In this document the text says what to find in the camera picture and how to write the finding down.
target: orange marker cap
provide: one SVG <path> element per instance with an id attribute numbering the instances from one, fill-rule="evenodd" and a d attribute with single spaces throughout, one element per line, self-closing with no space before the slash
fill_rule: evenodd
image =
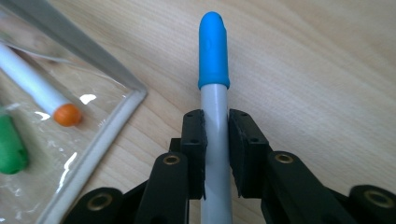
<path id="1" fill-rule="evenodd" d="M 53 119 L 64 127 L 77 125 L 82 114 L 75 105 L 62 105 L 53 113 Z"/>

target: wood grain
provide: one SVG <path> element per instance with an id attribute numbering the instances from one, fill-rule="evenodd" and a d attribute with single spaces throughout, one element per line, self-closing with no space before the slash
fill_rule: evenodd
<path id="1" fill-rule="evenodd" d="M 258 123 L 274 150 L 299 156 L 322 183 L 348 194 L 396 192 L 396 2 L 51 0 L 148 86 L 82 194 L 127 191 L 180 137 L 200 107 L 198 28 L 209 10 L 228 34 L 229 107 Z M 263 223 L 260 201 L 236 197 L 233 222 Z M 191 223 L 199 223 L 199 203 Z"/>

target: screw hole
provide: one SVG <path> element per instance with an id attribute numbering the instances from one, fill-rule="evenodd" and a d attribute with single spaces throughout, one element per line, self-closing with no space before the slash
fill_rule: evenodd
<path id="1" fill-rule="evenodd" d="M 378 190 L 368 189 L 364 191 L 364 197 L 370 203 L 373 203 L 379 207 L 392 208 L 395 205 L 394 201 L 390 197 Z"/>
<path id="2" fill-rule="evenodd" d="M 88 201 L 87 207 L 91 211 L 100 211 L 111 204 L 113 197 L 108 193 L 98 193 Z"/>
<path id="3" fill-rule="evenodd" d="M 275 159 L 282 163 L 292 163 L 294 161 L 293 157 L 287 154 L 276 154 Z"/>
<path id="4" fill-rule="evenodd" d="M 171 155 L 163 158 L 163 163 L 167 165 L 174 165 L 174 164 L 178 164 L 179 162 L 180 162 L 180 158 L 178 156 Z"/>

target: plastic pouch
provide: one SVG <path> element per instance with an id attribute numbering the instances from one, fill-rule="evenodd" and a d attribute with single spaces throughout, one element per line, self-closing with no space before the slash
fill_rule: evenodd
<path id="1" fill-rule="evenodd" d="M 0 71 L 0 101 L 3 110 L 12 117 L 29 158 L 24 170 L 15 175 L 0 175 L 0 222 L 5 223 L 59 223 L 146 95 L 146 88 L 113 58 L 114 61 L 98 64 L 108 59 L 107 53 L 96 61 L 98 57 L 81 54 L 84 49 L 72 52 L 63 36 L 35 28 L 46 30 L 40 19 L 35 21 L 35 27 L 20 19 L 30 13 L 24 11 L 23 4 L 34 5 L 44 14 L 56 12 L 48 3 L 37 2 L 0 3 L 4 6 L 0 8 L 0 40 L 26 52 L 19 54 L 77 105 L 83 117 L 75 127 L 60 126 Z M 97 47 L 90 46 L 97 50 L 90 53 L 103 52 Z"/>

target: blue marker cap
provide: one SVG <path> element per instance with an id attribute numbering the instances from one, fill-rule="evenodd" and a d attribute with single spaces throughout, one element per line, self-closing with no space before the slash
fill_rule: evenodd
<path id="1" fill-rule="evenodd" d="M 228 78 L 227 31 L 217 12 L 206 13 L 199 27 L 198 88 L 206 84 L 230 88 Z"/>

